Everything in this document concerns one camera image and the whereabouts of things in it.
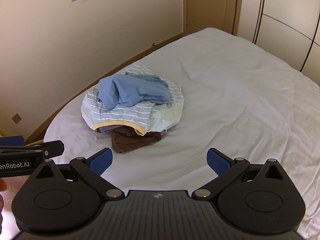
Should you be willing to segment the person's left hand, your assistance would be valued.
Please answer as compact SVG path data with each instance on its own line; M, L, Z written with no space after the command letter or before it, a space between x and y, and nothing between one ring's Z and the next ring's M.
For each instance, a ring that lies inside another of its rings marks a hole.
M7 190L7 184L4 179L0 179L0 193L5 192ZM4 208L4 199L3 196L0 194L0 228L2 229L2 223L3 223L3 216L2 211Z

